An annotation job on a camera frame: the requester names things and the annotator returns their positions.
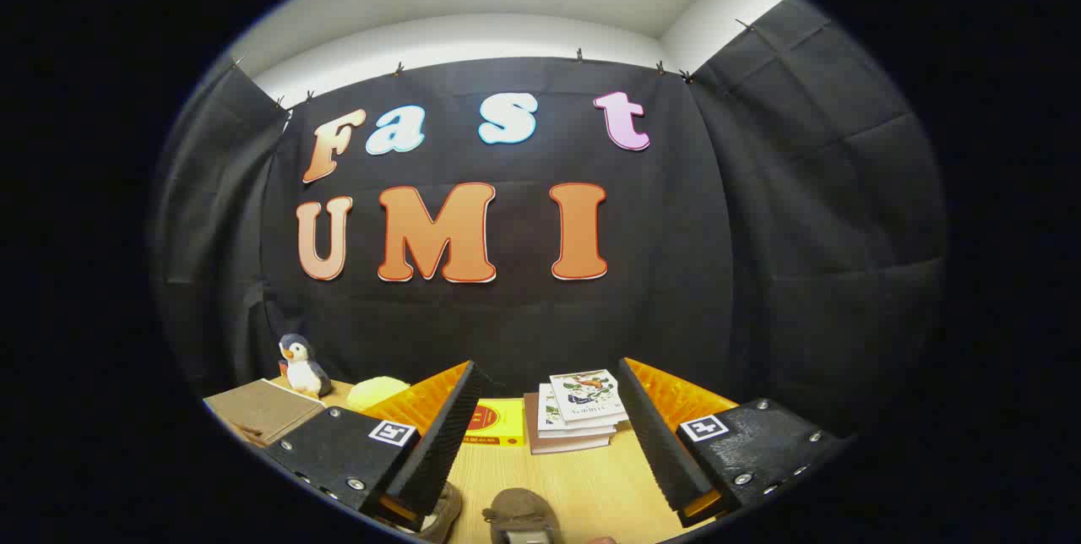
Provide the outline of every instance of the yellow ball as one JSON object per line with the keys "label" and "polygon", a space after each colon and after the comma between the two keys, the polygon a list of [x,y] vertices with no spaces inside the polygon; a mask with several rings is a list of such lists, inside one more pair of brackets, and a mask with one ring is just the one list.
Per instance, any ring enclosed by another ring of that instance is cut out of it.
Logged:
{"label": "yellow ball", "polygon": [[349,410],[360,413],[369,407],[377,404],[404,389],[409,389],[409,384],[400,380],[393,377],[372,377],[357,384],[349,390],[345,406]]}

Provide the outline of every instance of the orange letter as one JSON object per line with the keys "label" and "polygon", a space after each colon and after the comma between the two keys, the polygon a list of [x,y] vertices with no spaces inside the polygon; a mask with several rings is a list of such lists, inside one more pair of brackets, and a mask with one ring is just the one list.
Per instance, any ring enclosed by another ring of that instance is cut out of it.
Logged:
{"label": "orange letter", "polygon": [[335,198],[326,202],[326,212],[331,214],[331,256],[325,260],[319,258],[316,251],[316,217],[321,209],[319,202],[305,202],[296,208],[301,267],[317,280],[334,280],[345,267],[345,214],[352,210],[352,198]]}
{"label": "orange letter", "polygon": [[463,183],[451,190],[436,221],[431,221],[421,194],[413,187],[392,187],[379,195],[387,209],[386,261],[379,266],[379,279],[405,282],[413,278],[413,267],[405,263],[405,248],[421,276],[431,280],[443,250],[451,246],[443,278],[449,282],[491,282],[495,267],[488,263],[484,224],[488,202],[495,188],[486,183]]}
{"label": "orange letter", "polygon": [[559,261],[551,275],[560,280],[591,280],[608,274],[597,239],[597,205],[604,190],[590,183],[563,183],[548,193],[559,204]]}
{"label": "orange letter", "polygon": [[352,136],[352,129],[364,123],[363,109],[356,109],[352,114],[341,116],[337,120],[328,121],[316,129],[316,148],[311,152],[311,165],[308,172],[304,173],[304,183],[323,178],[334,172],[337,162],[331,159],[331,152],[338,156],[345,154],[345,148],[349,146],[349,137]]}

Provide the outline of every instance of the orange soft pad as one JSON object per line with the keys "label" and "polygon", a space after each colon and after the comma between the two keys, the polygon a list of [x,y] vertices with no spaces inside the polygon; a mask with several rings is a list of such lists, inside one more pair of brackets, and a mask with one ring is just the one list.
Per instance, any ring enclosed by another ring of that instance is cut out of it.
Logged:
{"label": "orange soft pad", "polygon": [[443,409],[443,403],[451,397],[454,386],[458,385],[458,380],[462,379],[468,364],[469,361],[466,361],[432,375],[419,384],[410,386],[409,389],[369,407],[363,410],[363,414],[376,420],[415,426],[421,436],[424,436],[436,421],[439,411]]}
{"label": "orange soft pad", "polygon": [[669,375],[637,360],[629,358],[625,360],[672,434],[676,434],[676,428],[683,422],[738,407],[723,396],[680,380],[676,375]]}

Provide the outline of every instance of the brown book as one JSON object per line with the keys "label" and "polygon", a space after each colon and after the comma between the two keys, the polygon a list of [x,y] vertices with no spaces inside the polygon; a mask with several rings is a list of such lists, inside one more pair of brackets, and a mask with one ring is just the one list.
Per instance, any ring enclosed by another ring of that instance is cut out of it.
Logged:
{"label": "brown book", "polygon": [[267,380],[256,380],[204,401],[217,417],[235,426],[230,428],[235,433],[242,430],[265,445],[276,442],[325,409],[322,402]]}
{"label": "brown book", "polygon": [[525,429],[530,438],[530,453],[533,455],[606,447],[612,440],[611,434],[540,438],[537,436],[537,393],[525,393],[522,398],[525,400]]}

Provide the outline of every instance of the plush toy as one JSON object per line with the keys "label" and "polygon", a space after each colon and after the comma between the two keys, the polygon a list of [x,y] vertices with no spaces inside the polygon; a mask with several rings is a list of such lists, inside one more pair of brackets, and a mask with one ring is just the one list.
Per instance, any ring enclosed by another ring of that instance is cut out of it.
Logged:
{"label": "plush toy", "polygon": [[289,333],[278,342],[281,355],[289,362],[285,366],[285,379],[294,390],[319,399],[331,392],[331,379],[315,361],[315,348],[297,333]]}

